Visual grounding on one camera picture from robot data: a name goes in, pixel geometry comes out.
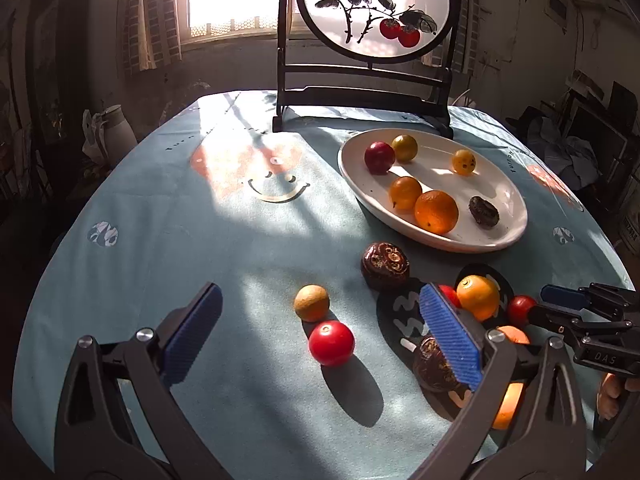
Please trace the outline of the person right hand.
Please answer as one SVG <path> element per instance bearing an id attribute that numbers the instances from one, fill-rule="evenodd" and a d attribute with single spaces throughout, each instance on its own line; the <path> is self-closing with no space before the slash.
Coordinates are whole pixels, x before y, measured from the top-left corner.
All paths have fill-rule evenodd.
<path id="1" fill-rule="evenodd" d="M 620 379 L 614 374 L 605 374 L 597 393 L 597 414 L 600 420 L 611 420 L 620 411 L 620 396 L 623 392 L 638 392 L 640 378 Z"/>

